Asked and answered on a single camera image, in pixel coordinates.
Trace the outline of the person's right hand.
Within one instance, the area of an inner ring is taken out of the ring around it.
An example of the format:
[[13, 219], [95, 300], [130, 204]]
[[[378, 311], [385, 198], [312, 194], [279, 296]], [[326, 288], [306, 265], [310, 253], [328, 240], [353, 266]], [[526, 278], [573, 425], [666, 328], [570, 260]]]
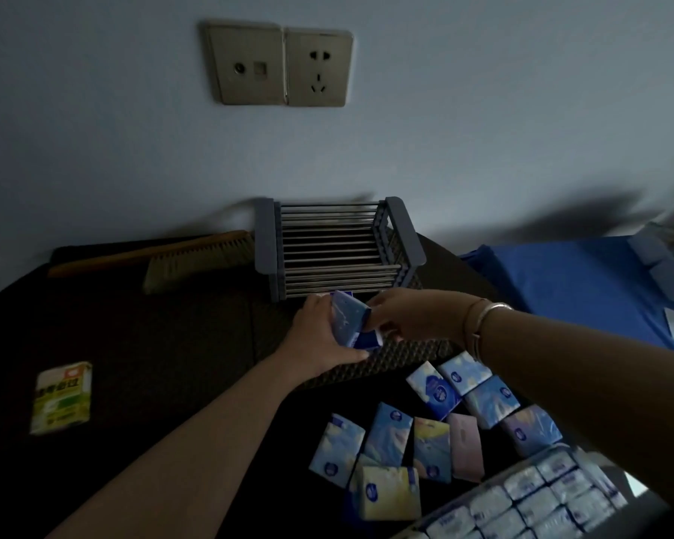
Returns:
[[439, 289], [387, 289], [407, 292], [401, 327], [405, 341], [449, 340], [465, 345], [469, 314], [487, 301], [463, 292]]

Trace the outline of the person's left hand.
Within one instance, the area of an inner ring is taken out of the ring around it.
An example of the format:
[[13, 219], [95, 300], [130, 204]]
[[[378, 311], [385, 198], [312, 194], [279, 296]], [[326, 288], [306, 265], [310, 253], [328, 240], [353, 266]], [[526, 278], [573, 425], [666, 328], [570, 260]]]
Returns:
[[274, 354], [295, 386], [331, 371], [320, 368], [318, 352], [327, 346], [341, 346], [333, 337], [332, 315], [329, 294], [307, 297], [303, 307], [295, 314], [288, 334]]

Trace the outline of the blue pocket tissue packet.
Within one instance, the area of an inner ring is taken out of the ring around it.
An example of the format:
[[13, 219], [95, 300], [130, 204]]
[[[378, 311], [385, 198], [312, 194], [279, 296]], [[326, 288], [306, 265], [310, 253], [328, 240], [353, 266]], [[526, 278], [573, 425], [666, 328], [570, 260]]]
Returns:
[[347, 348], [370, 353], [381, 349], [384, 344], [381, 331], [365, 330], [371, 308], [356, 299], [351, 292], [335, 290], [330, 295], [333, 311], [331, 329], [336, 342]]

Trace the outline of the person's right forearm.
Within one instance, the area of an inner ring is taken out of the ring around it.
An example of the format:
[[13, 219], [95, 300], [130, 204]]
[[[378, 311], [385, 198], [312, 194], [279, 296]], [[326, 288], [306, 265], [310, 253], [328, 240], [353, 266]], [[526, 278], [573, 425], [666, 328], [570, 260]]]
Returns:
[[674, 351], [501, 303], [467, 333], [492, 371], [674, 507]]

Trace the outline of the person's left forearm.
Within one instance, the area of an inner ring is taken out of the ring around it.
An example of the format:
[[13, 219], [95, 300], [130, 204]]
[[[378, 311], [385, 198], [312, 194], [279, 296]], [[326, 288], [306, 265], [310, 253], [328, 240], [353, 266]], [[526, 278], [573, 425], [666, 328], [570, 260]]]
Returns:
[[215, 539], [279, 406], [303, 381], [294, 353], [273, 354], [46, 539]]

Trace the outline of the pile of pastel tissue packs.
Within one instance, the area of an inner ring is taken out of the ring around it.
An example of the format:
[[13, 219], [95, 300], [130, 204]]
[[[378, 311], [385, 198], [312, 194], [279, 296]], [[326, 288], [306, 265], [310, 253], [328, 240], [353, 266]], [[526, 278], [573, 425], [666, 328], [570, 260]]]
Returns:
[[434, 367], [424, 362], [407, 383], [434, 419], [382, 402], [371, 428], [332, 414], [308, 469], [347, 490], [349, 514], [361, 522], [406, 522], [422, 516], [423, 481], [481, 482], [481, 430], [505, 427], [523, 457], [562, 440], [537, 406], [521, 408], [507, 385], [463, 352]]

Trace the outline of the blue cloth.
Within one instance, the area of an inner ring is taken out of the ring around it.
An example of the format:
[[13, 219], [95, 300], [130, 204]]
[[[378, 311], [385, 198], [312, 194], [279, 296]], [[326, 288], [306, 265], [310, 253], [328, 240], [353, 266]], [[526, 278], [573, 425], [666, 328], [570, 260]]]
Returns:
[[460, 258], [517, 310], [674, 350], [674, 301], [627, 236], [482, 245]]

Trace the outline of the plastic wrapped tissue bundle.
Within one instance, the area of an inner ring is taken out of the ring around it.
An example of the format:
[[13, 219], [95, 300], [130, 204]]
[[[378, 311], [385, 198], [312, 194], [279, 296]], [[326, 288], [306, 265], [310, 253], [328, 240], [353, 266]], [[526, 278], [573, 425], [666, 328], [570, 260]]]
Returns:
[[628, 506], [599, 453], [552, 445], [390, 539], [581, 539]]

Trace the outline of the yellow green packet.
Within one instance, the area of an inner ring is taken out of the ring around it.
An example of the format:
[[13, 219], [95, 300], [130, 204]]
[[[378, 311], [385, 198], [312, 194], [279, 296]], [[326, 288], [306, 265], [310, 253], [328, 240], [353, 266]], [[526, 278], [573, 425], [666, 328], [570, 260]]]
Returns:
[[29, 434], [40, 436], [90, 420], [92, 364], [48, 369], [36, 378]]

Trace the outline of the grey white folded item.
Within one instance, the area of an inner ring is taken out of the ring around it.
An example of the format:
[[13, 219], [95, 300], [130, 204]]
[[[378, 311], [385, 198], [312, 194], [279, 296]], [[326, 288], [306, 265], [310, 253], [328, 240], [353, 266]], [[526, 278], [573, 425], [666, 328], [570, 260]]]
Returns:
[[649, 222], [628, 244], [664, 296], [674, 301], [674, 227]]

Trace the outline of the wooden handled bristle brush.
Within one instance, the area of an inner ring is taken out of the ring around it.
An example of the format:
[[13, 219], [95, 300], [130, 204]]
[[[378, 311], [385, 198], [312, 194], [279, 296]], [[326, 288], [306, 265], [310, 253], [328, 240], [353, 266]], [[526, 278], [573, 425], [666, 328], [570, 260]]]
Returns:
[[59, 264], [49, 268], [47, 277], [64, 279], [145, 264], [143, 292], [156, 295], [199, 274], [247, 265], [253, 261], [254, 252], [251, 232], [229, 231]]

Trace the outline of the gold power outlet wall plate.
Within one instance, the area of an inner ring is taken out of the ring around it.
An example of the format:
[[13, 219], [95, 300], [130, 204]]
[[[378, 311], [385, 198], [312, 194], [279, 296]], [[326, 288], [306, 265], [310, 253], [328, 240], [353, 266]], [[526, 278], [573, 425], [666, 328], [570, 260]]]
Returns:
[[285, 29], [286, 98], [290, 107], [344, 107], [353, 35], [345, 30]]

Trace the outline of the gold data socket wall plate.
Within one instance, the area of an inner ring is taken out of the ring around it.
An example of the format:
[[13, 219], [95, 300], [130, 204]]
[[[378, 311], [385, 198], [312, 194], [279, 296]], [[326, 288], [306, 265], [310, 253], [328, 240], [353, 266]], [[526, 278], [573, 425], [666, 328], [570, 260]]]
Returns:
[[286, 104], [285, 42], [281, 26], [214, 20], [208, 21], [203, 29], [220, 103]]

